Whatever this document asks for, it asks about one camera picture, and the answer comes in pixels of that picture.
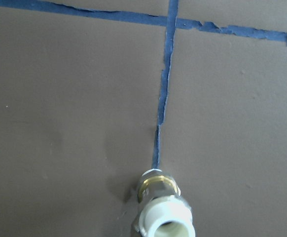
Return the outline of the white brass PPR valve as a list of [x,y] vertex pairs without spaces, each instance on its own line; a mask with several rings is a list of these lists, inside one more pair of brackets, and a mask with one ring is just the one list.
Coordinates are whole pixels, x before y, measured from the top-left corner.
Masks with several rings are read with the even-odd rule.
[[181,196],[175,179],[153,168],[137,186],[138,214],[131,224],[132,237],[195,237],[192,208]]

